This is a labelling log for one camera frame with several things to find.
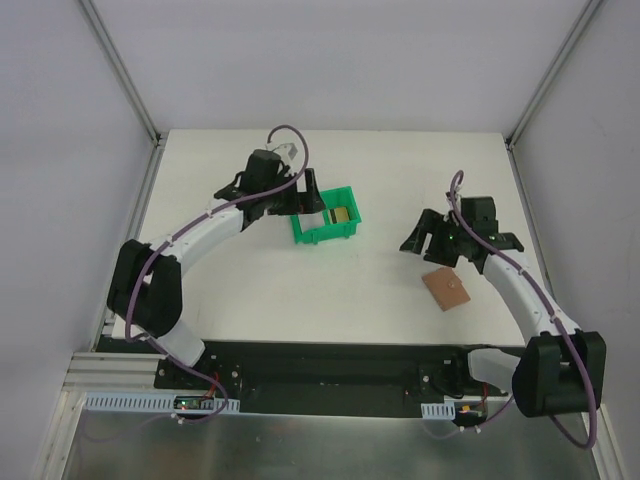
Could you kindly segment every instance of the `brown square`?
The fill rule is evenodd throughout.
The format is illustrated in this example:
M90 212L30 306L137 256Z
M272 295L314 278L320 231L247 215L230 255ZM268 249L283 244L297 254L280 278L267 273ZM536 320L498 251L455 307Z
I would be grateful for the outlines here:
M422 277L443 312L467 303L471 298L452 268L443 267Z

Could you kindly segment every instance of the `wooden coaster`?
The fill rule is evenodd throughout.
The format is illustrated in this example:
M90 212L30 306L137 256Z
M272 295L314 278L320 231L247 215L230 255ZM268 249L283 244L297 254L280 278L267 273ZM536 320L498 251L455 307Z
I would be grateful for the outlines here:
M443 267L422 277L443 312L471 300L452 268Z

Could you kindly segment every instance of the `green plastic bin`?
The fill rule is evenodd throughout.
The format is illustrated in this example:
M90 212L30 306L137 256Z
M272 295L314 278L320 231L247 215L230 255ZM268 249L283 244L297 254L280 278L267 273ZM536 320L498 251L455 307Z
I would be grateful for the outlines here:
M302 232L300 228L300 219L298 215L292 215L291 226L293 227L293 238L296 243L313 243L330 240L332 238L345 237L349 238L356 233L358 224L362 221L360 212L356 205L356 199L353 197L351 187L334 188L320 192L320 196L327 206L327 210L338 207L345 207L349 213L349 221L331 224L329 222L329 214L327 210L322 212L324 218L324 227L317 227Z

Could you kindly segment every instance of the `gray floor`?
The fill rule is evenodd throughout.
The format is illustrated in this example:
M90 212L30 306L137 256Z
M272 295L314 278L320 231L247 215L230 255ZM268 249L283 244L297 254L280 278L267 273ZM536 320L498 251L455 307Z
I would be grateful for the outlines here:
M87 435L104 438L151 415L84 412ZM577 416L563 418L579 435ZM511 407L482 433L435 440L450 423L421 420L226 415L203 425L159 419L108 443L74 440L66 478L412 479L598 478L593 457L548 419Z

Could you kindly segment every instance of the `green box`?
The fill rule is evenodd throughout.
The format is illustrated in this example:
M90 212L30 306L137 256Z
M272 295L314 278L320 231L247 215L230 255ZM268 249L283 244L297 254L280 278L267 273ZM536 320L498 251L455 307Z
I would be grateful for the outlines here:
M296 243L313 243L330 240L332 238L345 237L349 238L356 233L356 227L362 221L360 212L356 205L356 199L353 197L351 187L334 188L320 192L320 196L327 206L327 210L332 208L345 207L349 213L349 221L342 223L330 223L327 210L322 212L324 218L324 227L312 228L306 232L302 232L300 228L300 219L298 215L292 215L291 226L293 227L293 238Z

